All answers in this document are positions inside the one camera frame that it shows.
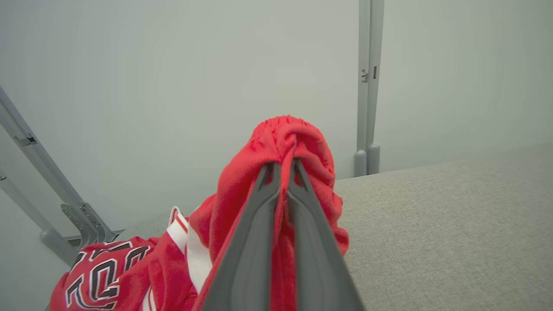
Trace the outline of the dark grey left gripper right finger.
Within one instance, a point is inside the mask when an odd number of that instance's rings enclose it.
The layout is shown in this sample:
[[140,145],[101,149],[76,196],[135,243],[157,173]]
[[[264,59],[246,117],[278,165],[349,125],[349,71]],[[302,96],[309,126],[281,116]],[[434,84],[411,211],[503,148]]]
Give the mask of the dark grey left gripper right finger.
[[299,311],[363,311],[361,297],[299,158],[292,162],[288,204],[296,235]]

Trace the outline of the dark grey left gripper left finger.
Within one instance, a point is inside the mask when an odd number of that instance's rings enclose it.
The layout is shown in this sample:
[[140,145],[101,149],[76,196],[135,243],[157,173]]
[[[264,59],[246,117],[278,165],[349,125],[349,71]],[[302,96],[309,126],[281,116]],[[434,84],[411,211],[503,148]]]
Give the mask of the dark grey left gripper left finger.
[[281,166],[261,168],[229,246],[202,303],[203,311],[268,311],[274,215]]

